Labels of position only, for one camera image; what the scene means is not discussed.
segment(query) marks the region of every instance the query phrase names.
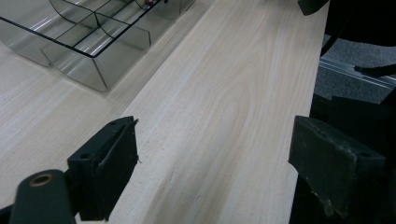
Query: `black object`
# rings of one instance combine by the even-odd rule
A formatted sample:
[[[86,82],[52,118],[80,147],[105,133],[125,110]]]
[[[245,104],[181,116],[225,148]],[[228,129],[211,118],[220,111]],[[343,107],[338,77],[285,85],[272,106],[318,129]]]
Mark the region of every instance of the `black object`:
[[[305,16],[320,10],[329,0],[298,0],[298,5]]]
[[[138,162],[134,117],[109,122],[68,160],[69,170],[27,177],[1,223],[75,223],[109,216]]]
[[[290,224],[396,223],[392,96],[375,105],[315,95],[311,118],[296,117],[290,163],[299,179]]]

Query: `clear plastic tray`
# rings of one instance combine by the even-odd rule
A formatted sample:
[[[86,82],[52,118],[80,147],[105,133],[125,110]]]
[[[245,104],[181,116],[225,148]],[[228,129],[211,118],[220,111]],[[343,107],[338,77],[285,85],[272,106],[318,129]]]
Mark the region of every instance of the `clear plastic tray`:
[[[193,0],[0,0],[0,40],[108,91]]]

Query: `light wood grain surface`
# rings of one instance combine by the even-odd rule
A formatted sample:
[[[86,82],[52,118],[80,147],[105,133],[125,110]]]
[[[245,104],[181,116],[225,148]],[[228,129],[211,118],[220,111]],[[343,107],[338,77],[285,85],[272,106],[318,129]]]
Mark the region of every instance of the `light wood grain surface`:
[[[288,223],[327,7],[197,0],[109,93],[0,45],[0,205],[107,122],[134,115],[138,163],[110,223]]]

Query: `black plastic part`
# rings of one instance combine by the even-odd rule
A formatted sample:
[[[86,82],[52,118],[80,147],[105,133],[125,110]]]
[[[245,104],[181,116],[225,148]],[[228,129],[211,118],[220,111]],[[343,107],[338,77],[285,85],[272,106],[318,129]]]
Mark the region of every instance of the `black plastic part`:
[[[106,220],[138,161],[134,117],[108,123],[68,160],[70,178],[78,183],[81,220]]]
[[[298,5],[305,16],[320,10],[329,0],[298,0]]]
[[[296,117],[289,162],[318,196],[328,216],[347,217],[353,213],[351,208],[357,208],[361,192],[377,180],[385,158],[327,123]]]
[[[24,179],[18,187],[9,223],[75,223],[64,173],[59,170],[48,170]]]
[[[387,158],[396,168],[396,108],[333,97],[328,123]]]
[[[4,207],[0,210],[0,224],[8,223],[11,218],[12,205]]]
[[[381,102],[381,105],[390,105],[396,107],[396,88],[390,92],[390,94],[385,97],[385,99]]]

